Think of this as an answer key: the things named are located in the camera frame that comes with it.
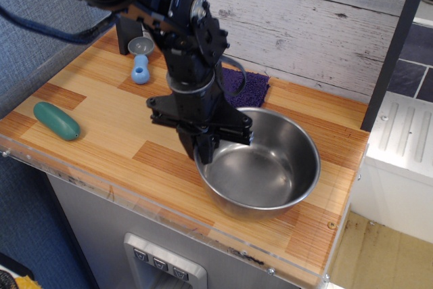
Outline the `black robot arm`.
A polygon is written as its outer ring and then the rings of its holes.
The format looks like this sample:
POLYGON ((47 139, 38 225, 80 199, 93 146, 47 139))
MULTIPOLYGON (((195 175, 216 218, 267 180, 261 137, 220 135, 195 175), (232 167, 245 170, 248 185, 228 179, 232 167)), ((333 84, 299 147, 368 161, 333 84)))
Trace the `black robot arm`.
POLYGON ((189 156, 212 162, 222 140, 250 144, 252 120, 227 100, 227 32, 207 0, 83 0, 140 22, 162 52, 170 95, 151 97, 152 121, 173 127, 189 156))

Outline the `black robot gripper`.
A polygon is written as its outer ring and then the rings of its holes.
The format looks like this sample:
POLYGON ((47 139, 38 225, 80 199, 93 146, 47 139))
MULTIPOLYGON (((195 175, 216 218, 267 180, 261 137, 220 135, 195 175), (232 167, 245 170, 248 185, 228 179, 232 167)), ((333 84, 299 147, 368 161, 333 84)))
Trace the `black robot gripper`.
POLYGON ((202 164, 213 161, 221 140, 245 145, 252 142, 252 119, 234 108, 216 83, 193 93, 172 91, 154 96, 146 104, 154 123, 177 128, 191 160, 197 147, 202 164))

